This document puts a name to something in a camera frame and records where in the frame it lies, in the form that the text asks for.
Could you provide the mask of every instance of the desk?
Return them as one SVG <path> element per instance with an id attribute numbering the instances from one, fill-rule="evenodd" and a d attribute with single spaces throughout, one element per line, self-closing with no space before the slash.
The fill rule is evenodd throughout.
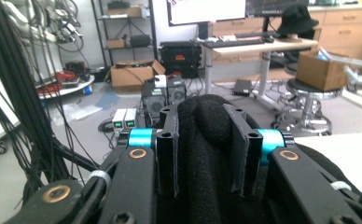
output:
<path id="1" fill-rule="evenodd" d="M 258 94 L 255 96 L 267 105 L 270 108 L 281 110 L 281 107 L 274 102 L 272 99 L 265 95 L 266 90 L 266 81 L 269 75 L 269 64 L 271 61 L 271 51 L 275 50 L 289 50 L 289 49 L 305 49 L 317 45 L 317 41 L 308 40 L 308 39 L 299 39 L 300 41 L 295 42 L 285 42 L 275 40 L 274 43 L 269 44 L 259 44 L 259 45 L 249 45 L 249 46 L 240 46 L 240 47 L 231 47 L 231 48 L 218 48 L 218 49 L 208 49 L 204 47 L 205 52 L 205 93 L 208 94 L 211 92 L 211 84 L 213 79 L 213 52 L 221 56 L 232 56 L 238 55 L 240 53 L 253 53 L 253 52 L 262 52 L 262 63 L 260 66 L 260 81 Z"/>

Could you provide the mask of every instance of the computer monitor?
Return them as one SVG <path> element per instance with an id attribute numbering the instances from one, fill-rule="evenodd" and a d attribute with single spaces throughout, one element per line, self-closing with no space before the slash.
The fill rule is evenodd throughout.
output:
<path id="1" fill-rule="evenodd" d="M 309 0 L 246 0 L 245 16 L 281 17 L 284 9 L 294 4 L 308 6 Z"/>
<path id="2" fill-rule="evenodd" d="M 167 0 L 169 26 L 243 19 L 245 0 Z"/>

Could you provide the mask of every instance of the stool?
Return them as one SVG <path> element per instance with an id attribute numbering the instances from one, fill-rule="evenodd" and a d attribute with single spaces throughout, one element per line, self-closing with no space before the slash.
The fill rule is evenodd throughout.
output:
<path id="1" fill-rule="evenodd" d="M 278 129 L 300 129 L 308 133 L 332 134 L 332 123 L 323 115 L 319 100 L 333 99 L 341 95 L 342 89 L 321 91 L 296 79 L 288 80 L 286 89 L 294 95 L 294 106 L 287 106 L 275 117 L 271 127 Z"/>

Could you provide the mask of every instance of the gray floor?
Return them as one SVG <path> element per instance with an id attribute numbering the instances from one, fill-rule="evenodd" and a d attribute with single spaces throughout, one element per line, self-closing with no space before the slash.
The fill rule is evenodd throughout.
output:
<path id="1" fill-rule="evenodd" d="M 191 88 L 196 92 L 199 82 L 191 83 Z M 78 140 L 86 148 L 89 154 L 97 162 L 102 162 L 105 155 L 110 152 L 108 140 L 97 128 L 105 119 L 111 119 L 118 108 L 139 107 L 140 96 L 138 94 L 115 94 L 110 85 L 103 83 L 93 84 L 93 94 L 83 95 L 75 92 L 63 97 L 65 105 L 77 105 L 84 109 L 88 106 L 101 108 L 99 112 L 93 113 L 86 118 L 71 120 L 69 122 Z M 253 97 L 236 97 L 231 94 L 231 90 L 214 87 L 214 94 L 219 94 L 233 104 L 247 111 L 262 128 L 270 128 L 276 111 L 268 109 L 257 102 Z M 270 96 L 275 97 L 275 93 L 270 92 Z M 351 103 L 349 100 L 338 97 L 333 100 L 323 101 L 323 112 L 333 123 L 333 134 L 341 135 L 347 133 L 362 133 L 362 107 Z M 65 144 L 63 125 L 53 124 L 53 131 L 56 136 Z M 295 137 L 316 136 L 311 133 L 293 132 Z M 76 144 L 76 151 L 84 155 L 82 148 Z M 88 172 L 83 173 L 83 178 L 88 176 Z M 21 199 L 22 187 L 25 177 L 15 160 L 13 152 L 9 150 L 6 154 L 0 155 L 0 223 L 13 216 L 19 209 L 17 204 Z"/>

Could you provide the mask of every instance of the floor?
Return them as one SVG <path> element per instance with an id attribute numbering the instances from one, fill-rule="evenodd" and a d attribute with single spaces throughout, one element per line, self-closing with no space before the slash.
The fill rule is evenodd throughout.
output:
<path id="1" fill-rule="evenodd" d="M 198 94 L 200 81 L 187 83 L 188 94 Z M 231 85 L 214 86 L 213 93 L 219 94 L 234 105 L 244 109 L 262 128 L 270 128 L 276 111 L 261 105 L 253 97 L 233 96 Z M 98 126 L 111 119 L 118 108 L 140 107 L 140 95 L 114 93 L 112 87 L 104 83 L 93 83 L 93 94 L 75 92 L 64 96 L 63 103 L 70 105 L 76 116 L 69 118 L 69 124 L 94 160 L 101 163 L 111 151 L 108 140 L 98 132 Z M 275 92 L 268 92 L 275 97 Z M 346 97 L 323 101 L 323 112 L 332 120 L 332 136 L 317 136 L 311 133 L 293 132 L 296 141 L 313 147 L 338 164 L 358 188 L 362 189 L 362 105 Z M 61 142 L 65 143 L 64 127 L 52 122 L 52 129 Z M 84 155 L 80 146 L 76 151 Z M 82 178 L 88 176 L 83 172 Z M 17 213 L 25 176 L 9 148 L 0 154 L 0 223 Z"/>

